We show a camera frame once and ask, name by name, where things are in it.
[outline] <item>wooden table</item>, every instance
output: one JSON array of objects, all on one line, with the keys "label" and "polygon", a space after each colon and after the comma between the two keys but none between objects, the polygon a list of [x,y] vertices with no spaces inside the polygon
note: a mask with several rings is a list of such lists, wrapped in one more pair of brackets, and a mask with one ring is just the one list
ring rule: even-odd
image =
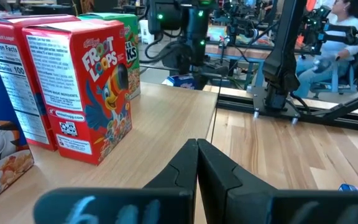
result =
[{"label": "wooden table", "polygon": [[[267,56],[269,56],[269,54],[271,53],[271,51],[269,51],[269,50],[257,50],[257,49],[245,50],[242,48],[240,48],[240,49],[243,51],[244,56],[246,56],[246,58],[252,58],[252,59],[265,60],[267,58]],[[220,49],[218,45],[207,44],[205,47],[205,54],[221,55],[222,49]],[[241,53],[235,47],[226,47],[224,49],[224,56],[229,57],[231,59],[240,60],[239,57],[241,57]]]},{"label": "wooden table", "polygon": [[[0,195],[0,224],[32,223],[35,201],[57,187],[141,188],[187,139],[206,137],[215,93],[149,83],[141,87],[141,95],[132,101],[132,131],[99,166],[33,146],[35,166]],[[197,217],[204,220],[198,208]]]},{"label": "wooden table", "polygon": [[[218,87],[204,90],[217,93]],[[242,90],[222,88],[221,93],[252,98]],[[305,101],[315,108],[336,106]],[[343,183],[358,187],[358,131],[304,122],[292,126],[265,116],[254,120],[252,114],[219,109],[213,144],[279,189],[337,190]]]}]

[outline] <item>froot loops logo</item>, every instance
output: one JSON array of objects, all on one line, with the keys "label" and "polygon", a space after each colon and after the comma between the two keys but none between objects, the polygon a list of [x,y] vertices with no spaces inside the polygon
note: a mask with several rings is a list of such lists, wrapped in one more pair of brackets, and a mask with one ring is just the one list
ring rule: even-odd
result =
[{"label": "froot loops logo", "polygon": [[103,43],[99,43],[82,57],[85,69],[89,72],[94,82],[111,65],[117,64],[116,52],[112,47],[113,40],[113,37],[108,37]]}]

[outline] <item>qr code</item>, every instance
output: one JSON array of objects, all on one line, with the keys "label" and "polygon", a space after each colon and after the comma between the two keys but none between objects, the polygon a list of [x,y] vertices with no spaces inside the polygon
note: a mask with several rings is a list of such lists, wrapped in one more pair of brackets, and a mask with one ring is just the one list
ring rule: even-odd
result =
[{"label": "qr code", "polygon": [[77,129],[75,128],[75,124],[73,122],[69,122],[66,121],[66,123],[64,122],[59,122],[60,123],[60,130],[62,131],[63,134],[68,134],[71,136],[77,136]]}]

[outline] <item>red cereal box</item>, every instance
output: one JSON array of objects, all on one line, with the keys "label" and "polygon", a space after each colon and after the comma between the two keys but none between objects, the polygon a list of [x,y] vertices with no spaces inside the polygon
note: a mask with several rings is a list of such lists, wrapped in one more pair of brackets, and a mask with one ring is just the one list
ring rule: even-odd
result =
[{"label": "red cereal box", "polygon": [[25,26],[77,21],[75,16],[17,16],[0,18],[0,74],[28,143],[57,150],[35,68],[25,46]]},{"label": "red cereal box", "polygon": [[62,156],[99,164],[132,129],[124,26],[23,29]]}]

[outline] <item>green cereal box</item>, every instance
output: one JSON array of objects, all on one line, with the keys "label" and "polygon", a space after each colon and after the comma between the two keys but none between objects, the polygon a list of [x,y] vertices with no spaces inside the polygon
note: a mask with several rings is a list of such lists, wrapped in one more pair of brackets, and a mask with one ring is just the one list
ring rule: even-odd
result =
[{"label": "green cereal box", "polygon": [[109,21],[120,21],[124,23],[125,30],[125,49],[127,57],[129,93],[133,99],[140,93],[140,67],[139,67],[139,43],[137,30],[137,16],[133,14],[119,13],[95,13],[90,12],[78,16],[81,20],[92,20],[92,22],[102,22],[108,24]]}]

